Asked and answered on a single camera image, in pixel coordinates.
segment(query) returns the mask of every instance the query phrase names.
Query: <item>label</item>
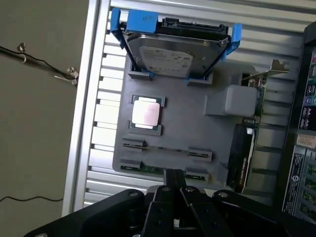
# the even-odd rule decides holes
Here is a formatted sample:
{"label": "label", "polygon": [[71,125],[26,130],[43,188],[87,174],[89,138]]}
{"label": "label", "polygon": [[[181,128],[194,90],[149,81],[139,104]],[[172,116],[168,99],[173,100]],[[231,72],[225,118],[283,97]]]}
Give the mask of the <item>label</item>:
{"label": "label", "polygon": [[163,48],[140,47],[142,61],[146,69],[158,75],[186,78],[193,57],[187,53]]}
{"label": "label", "polygon": [[299,129],[316,131],[316,107],[304,106]]}
{"label": "label", "polygon": [[298,134],[296,144],[314,149],[316,147],[316,137],[305,134]]}
{"label": "label", "polygon": [[291,170],[288,176],[286,193],[283,202],[282,211],[293,215],[295,209],[295,200],[300,184],[301,173],[303,169],[304,155],[294,153]]}

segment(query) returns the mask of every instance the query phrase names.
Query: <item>gray plastic block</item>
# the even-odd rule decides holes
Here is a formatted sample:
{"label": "gray plastic block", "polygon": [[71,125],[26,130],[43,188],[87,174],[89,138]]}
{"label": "gray plastic block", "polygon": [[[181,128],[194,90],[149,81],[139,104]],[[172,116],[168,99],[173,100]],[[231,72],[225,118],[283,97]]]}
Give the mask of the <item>gray plastic block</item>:
{"label": "gray plastic block", "polygon": [[213,83],[213,73],[210,73],[206,80],[199,80],[199,79],[189,79],[187,81],[187,86],[200,86],[200,87],[208,87],[211,86]]}
{"label": "gray plastic block", "polygon": [[242,80],[242,74],[241,73],[232,75],[232,77],[231,77],[231,84],[232,85],[241,85],[241,80]]}
{"label": "gray plastic block", "polygon": [[189,147],[189,156],[193,160],[212,161],[213,152],[210,149]]}
{"label": "gray plastic block", "polygon": [[142,152],[145,145],[144,139],[123,138],[123,146],[126,151]]}
{"label": "gray plastic block", "polygon": [[127,73],[132,79],[152,80],[149,72],[134,71],[132,64],[129,65]]}
{"label": "gray plastic block", "polygon": [[186,168],[186,174],[191,175],[191,176],[201,176],[205,179],[206,182],[209,179],[209,174],[207,173],[207,170],[203,169],[203,168],[188,167],[188,168]]}
{"label": "gray plastic block", "polygon": [[127,166],[127,167],[132,167],[132,168],[140,168],[141,161],[139,160],[132,160],[132,159],[121,159],[119,161],[120,166]]}
{"label": "gray plastic block", "polygon": [[206,96],[205,114],[251,117],[255,113],[256,102],[256,88],[230,85],[215,95]]}

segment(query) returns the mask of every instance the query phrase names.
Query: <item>hard drive label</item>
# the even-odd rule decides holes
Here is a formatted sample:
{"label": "hard drive label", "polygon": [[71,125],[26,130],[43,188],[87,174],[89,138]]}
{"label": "hard drive label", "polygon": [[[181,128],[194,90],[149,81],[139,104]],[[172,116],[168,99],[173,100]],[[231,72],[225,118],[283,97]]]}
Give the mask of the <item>hard drive label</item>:
{"label": "hard drive label", "polygon": [[294,153],[291,170],[288,176],[286,193],[283,202],[282,211],[293,215],[295,209],[295,200],[299,189],[301,173],[303,169],[304,155]]}
{"label": "hard drive label", "polygon": [[158,75],[185,78],[188,76],[193,57],[187,53],[163,48],[140,47],[146,69]]}

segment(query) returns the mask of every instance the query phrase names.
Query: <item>cable clip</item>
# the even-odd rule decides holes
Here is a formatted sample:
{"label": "cable clip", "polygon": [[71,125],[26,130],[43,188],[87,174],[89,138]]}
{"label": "cable clip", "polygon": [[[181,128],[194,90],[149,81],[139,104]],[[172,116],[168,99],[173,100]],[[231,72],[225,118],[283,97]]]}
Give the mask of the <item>cable clip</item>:
{"label": "cable clip", "polygon": [[19,46],[17,46],[18,52],[22,53],[24,57],[22,64],[26,62],[26,56],[23,54],[25,53],[25,48],[26,48],[26,44],[24,42],[20,43]]}
{"label": "cable clip", "polygon": [[58,78],[60,80],[64,80],[64,81],[71,81],[72,85],[77,85],[78,83],[78,77],[79,77],[79,73],[77,72],[75,67],[71,67],[67,69],[67,72],[74,78],[72,80],[66,79],[66,78],[62,78],[59,76],[54,76],[55,78]]}

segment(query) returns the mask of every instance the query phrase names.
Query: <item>sticker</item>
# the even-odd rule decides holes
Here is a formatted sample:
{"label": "sticker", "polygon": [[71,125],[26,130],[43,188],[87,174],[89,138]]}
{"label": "sticker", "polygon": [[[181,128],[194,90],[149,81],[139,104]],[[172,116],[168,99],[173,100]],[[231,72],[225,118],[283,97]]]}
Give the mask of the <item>sticker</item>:
{"label": "sticker", "polygon": [[283,212],[291,215],[293,215],[295,209],[295,201],[299,189],[299,181],[302,174],[303,163],[304,155],[294,153],[282,207]]}
{"label": "sticker", "polygon": [[296,144],[299,146],[314,149],[316,147],[316,137],[305,134],[298,134]]}
{"label": "sticker", "polygon": [[186,78],[189,74],[193,57],[187,53],[145,46],[139,51],[150,72],[177,78]]}

